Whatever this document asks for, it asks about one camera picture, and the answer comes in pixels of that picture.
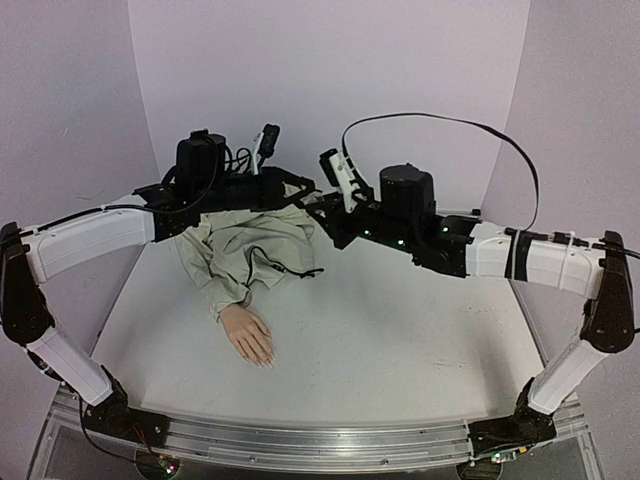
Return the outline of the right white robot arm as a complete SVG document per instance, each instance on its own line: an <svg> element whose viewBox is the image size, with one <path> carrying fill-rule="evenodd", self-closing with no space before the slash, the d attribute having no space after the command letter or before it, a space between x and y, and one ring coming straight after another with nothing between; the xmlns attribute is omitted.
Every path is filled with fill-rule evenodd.
<svg viewBox="0 0 640 480"><path fill-rule="evenodd" d="M345 188L306 205L338 249L357 238L411 255L413 263L459 278L504 278L554 287L584 298L584 322L564 350L531 378L509 416L475 421L468 437L475 457L496 456L550 441L560 404L607 356L637 334L633 288L620 234L600 239L501 227L435 212L429 174L396 165L380 174L378 201L349 199Z"/></svg>

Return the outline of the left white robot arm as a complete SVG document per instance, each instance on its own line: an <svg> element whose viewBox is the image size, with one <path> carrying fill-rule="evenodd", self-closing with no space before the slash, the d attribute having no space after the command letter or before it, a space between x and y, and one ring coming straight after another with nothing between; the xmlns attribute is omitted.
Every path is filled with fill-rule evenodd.
<svg viewBox="0 0 640 480"><path fill-rule="evenodd" d="M132 246L159 243L199 223L205 213L271 211L299 203L312 180L279 167L265 167L277 140L275 127L262 133L246 172L232 168L226 140L206 130L192 132L176 148L176 163L161 182L120 200L45 225L1 229L1 326L4 335L45 369L97 406L98 423L116 437L131 433L133 411L121 401L117 382L63 332L41 287L72 267Z"/></svg>

